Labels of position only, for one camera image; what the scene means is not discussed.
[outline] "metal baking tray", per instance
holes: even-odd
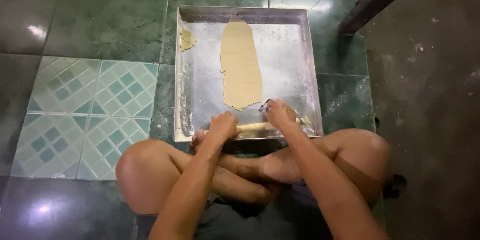
[[[198,129],[208,130],[210,117],[230,110],[238,124],[267,120],[259,112],[269,98],[290,105],[297,117],[308,116],[309,137],[323,136],[312,38],[307,10],[180,6],[177,12],[175,57],[174,140],[191,141]],[[243,111],[223,102],[223,74],[220,73],[220,43],[231,15],[238,15],[253,29],[258,63],[263,79],[262,102]],[[197,36],[196,45],[180,49],[181,28]],[[238,139],[282,138],[277,131],[241,134]]]

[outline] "bare leg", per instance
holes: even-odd
[[[357,186],[368,204],[374,206],[391,176],[388,143],[362,129],[339,130],[313,142]],[[294,184],[303,179],[289,147],[254,159],[225,155],[219,165],[252,181],[270,179]]]
[[[117,180],[125,199],[135,213],[156,214],[192,156],[154,139],[137,142],[121,156]],[[270,192],[262,185],[245,180],[217,167],[212,191],[219,196],[245,203],[267,204]]]

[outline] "rolling pin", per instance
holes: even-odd
[[[237,129],[240,131],[240,133],[259,132],[259,131],[265,131],[265,130],[276,130],[276,128],[269,122],[237,126]]]

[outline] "gray concrete floor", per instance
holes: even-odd
[[[363,29],[378,133],[408,187],[393,239],[472,239],[480,227],[480,7],[396,0]]]

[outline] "dark shorts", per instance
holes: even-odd
[[[237,211],[220,199],[207,203],[194,239],[332,239],[327,223],[304,183],[286,186],[279,198],[259,214],[245,216],[240,212],[245,211]],[[154,216],[138,216],[140,230],[145,235],[150,233],[155,219]]]

